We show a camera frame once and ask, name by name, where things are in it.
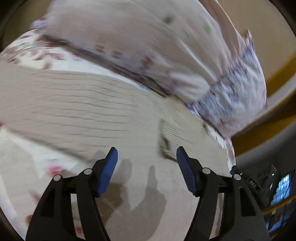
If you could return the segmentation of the lit monitor screen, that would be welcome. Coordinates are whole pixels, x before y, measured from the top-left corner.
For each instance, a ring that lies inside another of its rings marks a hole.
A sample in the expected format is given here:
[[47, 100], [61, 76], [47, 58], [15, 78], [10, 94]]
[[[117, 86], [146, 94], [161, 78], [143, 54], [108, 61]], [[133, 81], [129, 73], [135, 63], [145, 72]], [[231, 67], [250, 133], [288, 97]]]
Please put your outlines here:
[[[290, 196], [291, 180], [292, 174], [287, 174], [283, 178], [281, 178], [276, 189], [275, 195], [273, 196], [273, 199], [271, 201], [271, 207], [280, 204]], [[268, 224], [266, 225], [266, 227], [269, 233], [283, 226], [284, 222], [287, 219], [287, 206], [288, 204], [284, 204], [283, 206], [272, 210], [271, 213], [267, 215], [266, 218]]]

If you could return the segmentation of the pink floral pillow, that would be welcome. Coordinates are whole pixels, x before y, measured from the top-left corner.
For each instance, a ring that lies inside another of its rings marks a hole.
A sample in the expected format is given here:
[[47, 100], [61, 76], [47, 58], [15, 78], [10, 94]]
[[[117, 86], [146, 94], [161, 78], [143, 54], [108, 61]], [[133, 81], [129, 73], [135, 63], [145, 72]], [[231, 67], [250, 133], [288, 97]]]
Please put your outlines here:
[[252, 36], [217, 1], [52, 1], [33, 26], [178, 97], [225, 138], [267, 105]]

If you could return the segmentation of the wooden bed frame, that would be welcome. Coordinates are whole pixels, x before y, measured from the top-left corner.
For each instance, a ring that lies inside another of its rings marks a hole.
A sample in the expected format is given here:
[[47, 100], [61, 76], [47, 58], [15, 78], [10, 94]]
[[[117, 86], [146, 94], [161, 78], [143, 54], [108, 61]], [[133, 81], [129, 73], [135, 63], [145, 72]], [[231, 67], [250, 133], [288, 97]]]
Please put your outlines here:
[[268, 107], [232, 138], [236, 157], [266, 144], [295, 121], [289, 104], [295, 96], [295, 55], [268, 78], [266, 86]]

